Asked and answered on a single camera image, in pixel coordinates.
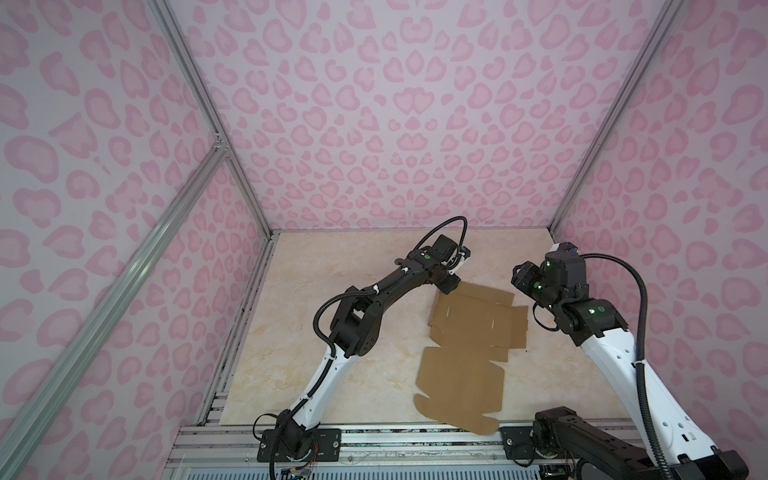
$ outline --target marble floor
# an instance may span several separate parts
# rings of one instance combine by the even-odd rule
[[[319,306],[351,285],[367,286],[395,269],[426,230],[282,233],[267,272],[250,331],[221,417],[221,425],[249,425],[278,413],[304,390],[325,344],[312,329]],[[458,239],[460,230],[447,230]],[[514,291],[512,268],[539,262],[552,245],[546,229],[470,230],[464,245],[472,258],[458,272],[466,281]],[[422,351],[434,346],[429,314],[437,289],[421,286],[384,315],[379,341],[336,390],[323,422],[427,422],[413,405]],[[532,305],[518,294],[515,305]],[[329,331],[336,306],[320,325]],[[551,322],[541,310],[540,320]],[[618,397],[571,339],[536,325],[528,313],[528,346],[511,350],[500,420],[533,419],[565,405],[586,419],[627,418]]]

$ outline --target metal bar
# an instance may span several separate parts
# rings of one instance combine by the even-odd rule
[[[650,70],[651,64],[653,64],[661,52],[664,42],[669,37],[674,26],[674,21],[678,18],[678,14],[685,3],[686,0],[667,0],[662,5],[661,13],[656,18],[653,27],[651,27],[650,34],[645,39],[643,47],[634,59],[627,77],[624,79],[624,83],[621,85],[613,104],[611,104],[611,108],[608,110],[605,120],[603,120],[597,134],[594,136],[594,140],[584,155],[584,160],[581,162],[578,170],[576,170],[576,174],[565,191],[562,202],[560,202],[557,211],[555,211],[552,217],[549,231],[553,237],[557,237],[558,231],[564,224],[565,216],[568,214],[571,205],[575,202],[576,195],[584,185],[585,179],[592,170],[592,167],[598,162],[605,142],[616,129],[621,115],[629,108],[632,97],[640,87],[646,73]]]
[[[174,443],[175,448],[185,446],[232,446],[232,445],[256,445],[257,440],[253,437],[250,427],[246,431],[224,431],[226,427],[219,427],[218,433],[189,433],[180,432]],[[258,425],[257,433],[263,433],[265,429],[273,429],[273,425]],[[408,432],[380,432],[380,431],[343,431],[341,443],[350,448],[362,448],[367,446],[388,446],[391,444],[445,444],[445,443],[463,443],[463,444],[487,444],[489,442],[499,443],[502,441],[500,432],[493,435],[476,435],[470,432],[464,432],[459,429],[447,430],[444,432],[421,432],[421,429],[413,429]],[[611,428],[602,426],[601,430],[609,432],[611,435],[626,442],[642,442],[639,432],[633,428]]]
[[[174,56],[181,67],[181,71],[187,79],[187,83],[190,85],[192,94],[197,99],[197,103],[200,105],[200,109],[202,110],[211,131],[219,141],[225,143],[225,148],[232,148],[232,141],[229,138],[229,135],[227,135],[227,130],[224,128],[213,100],[211,100],[210,93],[203,82],[200,70],[192,57],[187,42],[184,40],[184,34],[181,31],[173,9],[168,5],[167,0],[147,0],[147,3],[154,13],[154,16],[157,18],[160,30],[165,35],[165,38],[170,45],[170,49],[174,53]],[[240,162],[241,160],[237,154],[229,159],[230,166],[234,172],[235,181],[246,199],[246,205],[250,209],[251,214],[256,218],[262,235],[264,238],[270,238],[272,230],[266,221],[266,217],[261,210],[256,193],[253,191],[253,186],[248,181]]]
[[[247,299],[250,296],[250,291],[253,288],[254,283],[256,282],[258,266],[262,262],[262,257],[266,253],[266,248],[264,248],[266,245],[267,242],[265,242],[262,246],[261,252],[259,254],[259,261],[256,264],[256,267],[253,268],[253,273],[248,279],[248,285],[245,289],[245,294],[240,300],[240,308],[238,310],[238,314],[235,316],[232,324],[230,325],[229,331],[227,332],[227,341],[224,343],[224,346],[219,354],[214,374],[211,376],[211,380],[206,385],[205,392],[203,394],[203,401],[200,403],[200,407],[198,408],[197,414],[195,415],[195,425],[201,425],[205,422],[208,416],[208,411],[211,409],[211,404],[216,397],[218,379],[226,365],[228,352],[232,348],[232,344],[236,341],[235,337],[237,336],[238,323],[243,317],[243,310],[246,308]]]
[[[112,285],[80,333],[19,412],[0,444],[0,480],[13,480],[74,391],[112,329],[133,301],[224,158],[214,147],[174,198],[131,262]]]
[[[192,53],[184,40],[184,34],[176,22],[173,11],[165,0],[147,0],[147,3],[157,19],[160,30],[165,35],[165,39],[181,68],[181,72],[184,74],[184,78],[187,79],[187,83],[190,85],[192,95],[197,100],[197,104],[200,105],[200,112],[208,122],[211,133],[214,135],[220,134],[224,130],[221,119],[216,114],[214,103],[208,94],[208,90],[205,88],[200,72],[197,71]]]
[[[259,260],[253,268],[251,278],[248,280],[249,286],[246,289],[247,293],[243,295],[243,300],[240,303],[240,311],[230,326],[227,341],[219,355],[215,369],[216,374],[211,377],[211,381],[208,382],[208,385],[206,386],[203,401],[195,416],[195,425],[202,425],[208,420],[208,411],[213,408],[213,402],[221,391],[222,387],[220,387],[220,385],[226,383],[234,368],[235,355],[237,354],[238,347],[242,343],[243,336],[247,332],[247,326],[250,324],[251,313],[256,305],[256,298],[260,292],[261,284],[266,272],[266,265],[269,262],[273,248],[274,242],[272,240],[264,242],[264,245],[261,247]]]
[[[165,468],[161,480],[265,480],[269,467],[264,464],[228,468]],[[185,476],[177,472],[186,470]],[[509,461],[495,465],[466,462],[460,465],[341,465],[319,463],[310,478],[322,480],[539,480],[539,467],[520,467]]]
[[[261,259],[259,269],[257,271],[257,288],[253,291],[253,295],[250,297],[250,304],[248,306],[247,313],[244,315],[245,321],[242,323],[241,330],[236,337],[236,343],[233,345],[233,348],[230,351],[230,357],[227,359],[227,369],[223,373],[218,384],[217,392],[221,393],[222,395],[227,394],[230,388],[230,384],[234,380],[234,370],[237,367],[237,363],[240,361],[240,354],[242,353],[242,349],[240,347],[243,345],[243,342],[245,341],[245,338],[250,331],[250,324],[253,321],[253,310],[256,308],[256,304],[259,301],[259,296],[261,295],[261,286],[264,284],[266,279],[266,272],[270,269],[272,257],[275,253],[275,247],[279,238],[279,233],[273,233],[272,237],[266,243],[266,252],[264,257]]]
[[[266,259],[264,260],[264,263],[262,265],[262,269],[259,272],[259,289],[256,291],[256,295],[253,297],[253,303],[250,307],[250,314],[246,317],[246,321],[243,324],[243,332],[238,337],[238,344],[235,345],[231,355],[232,355],[232,361],[229,363],[229,371],[227,372],[227,376],[223,378],[224,382],[220,385],[220,393],[223,395],[227,395],[227,393],[230,391],[230,386],[232,385],[232,381],[234,381],[235,378],[235,368],[240,363],[240,355],[243,354],[243,349],[241,349],[241,346],[243,345],[243,342],[248,335],[248,332],[250,331],[250,324],[253,322],[253,309],[256,308],[256,304],[259,301],[259,297],[261,296],[261,285],[266,281],[266,273],[270,269],[270,264],[272,263],[272,257],[275,254],[275,248],[277,247],[277,241],[280,239],[280,232],[275,232],[272,234],[272,238],[270,238],[270,246],[266,253]]]
[[[266,221],[263,210],[261,210],[259,200],[256,197],[256,192],[253,191],[253,187],[248,180],[248,176],[243,170],[243,160],[234,150],[234,147],[232,148],[232,152],[235,153],[235,155],[230,159],[228,163],[230,165],[230,169],[232,170],[232,174],[237,181],[237,187],[240,188],[240,192],[243,194],[243,197],[248,200],[246,204],[248,205],[248,208],[250,208],[251,214],[257,219],[257,223],[259,224],[259,229],[261,230],[262,236],[265,239],[269,239],[272,236],[273,231],[270,228],[269,222]]]
[[[634,430],[635,425],[630,419],[586,419],[587,423],[601,430],[628,429]],[[531,421],[501,421],[499,427],[525,427],[531,426]],[[179,435],[217,435],[222,433],[251,433],[252,425],[222,425],[217,427],[189,426],[181,427]],[[264,421],[257,423],[257,430],[271,429],[273,422]],[[404,422],[404,423],[323,423],[323,428],[341,429],[344,432],[407,432],[409,430],[426,430],[425,434],[436,432],[461,431],[459,427],[437,422]]]

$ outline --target pink leopard print wall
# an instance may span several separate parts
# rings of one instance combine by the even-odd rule
[[[626,258],[647,356],[699,426],[768,470],[768,4],[696,0],[611,138],[562,240]],[[637,318],[637,288],[589,260]]]
[[[141,0],[0,6],[0,435],[212,138]]]
[[[275,228],[547,225],[660,0],[173,0]]]
[[[194,420],[261,244],[223,165],[19,480],[157,478]]]

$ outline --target wire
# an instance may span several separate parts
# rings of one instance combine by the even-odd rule
[[[533,304],[533,309],[531,310],[531,312],[533,313],[533,319],[536,320],[536,323],[538,323],[538,325],[541,328],[545,329],[545,330],[549,330],[550,332],[557,332],[560,329],[559,326],[546,326],[545,324],[543,324],[543,323],[538,321],[538,318],[536,318],[536,307],[537,306],[538,306],[538,303],[534,303]]]
[[[317,458],[317,451],[319,450],[319,446],[316,443],[313,443],[312,445],[310,445],[310,448],[312,449],[312,451],[314,453],[312,454],[312,457],[310,457],[310,459],[307,460],[304,465],[301,465],[298,468],[299,470],[305,469],[307,466],[309,466],[310,463],[312,463],[314,461],[315,458]]]
[[[325,342],[328,345],[328,347],[331,349],[331,358],[336,358],[336,345],[334,345],[333,342],[331,342],[331,339],[328,338],[325,335],[325,333],[323,333],[322,330],[320,330],[320,317],[323,316],[323,313],[325,313],[325,311],[328,309],[329,306],[333,305],[339,300],[350,298],[351,296],[369,296],[369,295],[376,295],[376,291],[375,290],[357,290],[355,292],[340,293],[339,295],[336,295],[332,299],[325,302],[317,310],[317,313],[315,313],[315,318],[312,321],[312,328],[315,330],[315,334],[323,342]]]
[[[581,258],[600,258],[602,260],[610,260],[611,262],[618,263],[632,275],[634,281],[637,283],[637,289],[640,290],[640,312],[637,315],[637,336],[635,337],[634,344],[634,376],[635,382],[637,383],[637,403],[640,406],[640,416],[643,419],[643,427],[645,427],[645,435],[648,438],[648,445],[650,445],[650,450],[654,454],[656,465],[661,471],[661,476],[666,480],[674,480],[672,471],[667,464],[667,459],[664,457],[664,452],[661,451],[661,444],[656,435],[654,421],[650,416],[648,393],[645,388],[645,323],[648,311],[648,292],[645,289],[643,277],[641,277],[637,270],[635,270],[629,263],[621,258],[614,257],[613,255],[607,255],[606,253],[585,253],[584,255],[581,255]]]
[[[288,414],[288,419],[292,419],[293,416],[298,412],[301,407],[304,406],[304,404],[307,402],[308,399],[301,399],[299,403],[296,404],[295,407],[291,409],[291,411]],[[279,425],[277,429],[275,430],[275,439],[272,442],[272,448],[270,449],[270,480],[276,480],[277,477],[275,476],[275,455],[277,455],[277,444],[280,443],[280,437],[283,436],[283,432],[285,432],[286,425],[288,422],[283,422],[282,425]]]
[[[466,234],[467,234],[467,226],[468,226],[468,223],[467,223],[467,217],[462,217],[462,216],[458,216],[458,217],[451,217],[451,218],[447,219],[445,222],[443,222],[443,223],[439,224],[437,227],[435,227],[435,228],[431,229],[431,230],[429,231],[429,233],[427,233],[427,234],[424,236],[424,238],[422,238],[422,239],[421,239],[421,240],[420,240],[420,241],[419,241],[419,242],[416,244],[416,246],[415,246],[413,249],[414,249],[414,250],[417,250],[417,249],[421,248],[421,246],[424,244],[424,242],[426,242],[428,238],[430,238],[432,235],[434,235],[434,234],[435,234],[435,232],[437,232],[438,230],[440,230],[441,228],[443,228],[445,225],[448,225],[449,223],[453,223],[453,222],[455,222],[455,221],[457,221],[457,220],[461,220],[462,222],[464,222],[464,227],[463,227],[463,230],[462,230],[462,238],[461,238],[461,239],[458,241],[458,248],[460,249],[460,248],[462,247],[462,245],[464,244],[464,235],[466,235]]]
[[[259,422],[259,419],[264,416],[272,417],[273,419],[275,419],[275,421],[277,421],[277,415],[275,415],[274,413],[262,413],[261,415],[256,417],[256,420],[253,421],[253,428],[251,429],[251,433],[253,433],[253,437],[259,442],[261,442],[262,437],[259,437],[256,435],[256,424]]]
[[[427,233],[427,234],[426,234],[426,235],[425,235],[425,236],[424,236],[424,237],[423,237],[423,238],[422,238],[422,239],[421,239],[421,240],[420,240],[420,241],[419,241],[419,242],[416,244],[416,246],[415,246],[413,249],[414,249],[414,250],[418,250],[419,248],[421,248],[421,246],[424,244],[424,242],[426,242],[426,241],[427,241],[427,239],[428,239],[428,238],[430,238],[430,237],[431,237],[431,236],[432,236],[432,235],[433,235],[435,232],[437,232],[438,230],[440,230],[441,228],[443,228],[445,225],[448,225],[449,223],[455,222],[455,221],[457,221],[457,220],[460,220],[461,222],[463,222],[463,223],[464,223],[464,227],[462,227],[462,236],[461,236],[461,238],[460,238],[460,239],[459,239],[459,241],[458,241],[458,247],[456,248],[456,254],[454,255],[453,259],[452,259],[451,261],[449,261],[448,265],[446,265],[446,268],[447,268],[448,270],[451,270],[451,269],[455,268],[455,267],[458,265],[458,262],[459,262],[459,261],[460,261],[460,259],[461,259],[461,258],[460,258],[460,257],[461,257],[461,255],[459,255],[459,252],[461,252],[461,251],[462,251],[462,247],[464,246],[464,236],[467,234],[467,226],[468,226],[467,217],[463,217],[463,216],[459,215],[459,216],[457,216],[457,217],[451,217],[451,218],[447,219],[447,220],[446,220],[446,221],[444,221],[443,223],[439,224],[437,227],[435,227],[435,228],[431,229],[431,230],[429,231],[429,233]]]
[[[531,447],[531,459],[530,459],[530,460],[528,460],[528,463],[526,463],[526,464],[522,464],[522,463],[518,462],[518,461],[517,461],[517,459],[515,459],[515,445],[517,445],[517,446],[521,446],[521,445],[522,445],[522,446],[524,446],[524,447],[527,445],[527,446]],[[513,462],[515,463],[515,465],[517,465],[518,467],[522,467],[522,468],[528,468],[528,467],[530,467],[531,465],[533,465],[533,460],[534,460],[534,458],[536,458],[536,450],[535,450],[535,448],[534,448],[534,446],[533,446],[533,444],[532,444],[532,443],[518,443],[518,444],[515,444],[515,442],[514,442],[514,441],[512,441],[512,445],[511,445],[511,448],[510,448],[510,450],[511,450],[511,451],[510,451],[510,454],[511,454],[511,456],[512,456],[512,461],[513,461]]]
[[[581,480],[581,471],[584,469],[584,465],[588,464],[586,460],[580,458],[574,468],[574,480]]]

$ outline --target flattened cardboard box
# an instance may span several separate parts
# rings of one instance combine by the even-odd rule
[[[525,348],[528,308],[512,306],[515,295],[461,282],[449,295],[438,292],[429,325],[440,347],[424,349],[416,376],[427,396],[413,402],[422,415],[479,435],[491,435],[502,409],[508,349]]]

